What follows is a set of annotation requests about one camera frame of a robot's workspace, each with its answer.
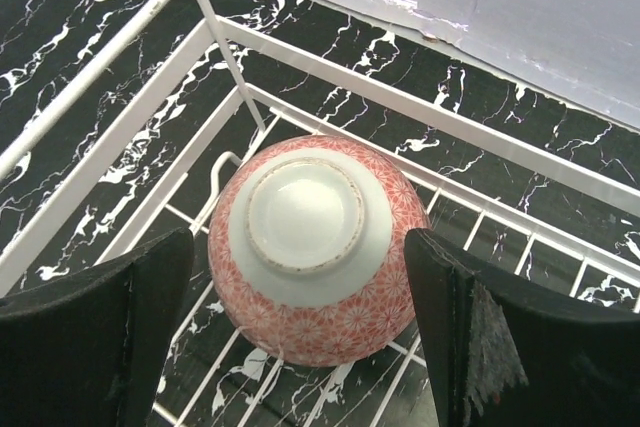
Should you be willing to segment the pink floral bowl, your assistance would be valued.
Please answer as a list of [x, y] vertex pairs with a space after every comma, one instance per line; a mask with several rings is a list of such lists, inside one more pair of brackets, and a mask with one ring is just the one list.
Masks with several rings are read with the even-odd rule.
[[428, 223], [382, 154], [344, 137], [294, 137], [256, 154], [221, 192], [208, 239], [214, 287], [268, 354], [354, 362], [412, 322], [404, 239]]

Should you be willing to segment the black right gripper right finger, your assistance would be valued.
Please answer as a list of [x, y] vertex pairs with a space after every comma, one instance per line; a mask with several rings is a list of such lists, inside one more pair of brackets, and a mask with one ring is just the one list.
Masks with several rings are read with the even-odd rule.
[[427, 229], [404, 258], [443, 426], [635, 426], [639, 317], [506, 272]]

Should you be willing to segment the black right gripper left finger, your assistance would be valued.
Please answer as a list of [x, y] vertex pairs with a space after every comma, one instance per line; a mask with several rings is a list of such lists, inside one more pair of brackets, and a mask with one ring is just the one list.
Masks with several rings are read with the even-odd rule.
[[2, 425], [145, 425], [193, 263], [179, 228], [2, 298]]

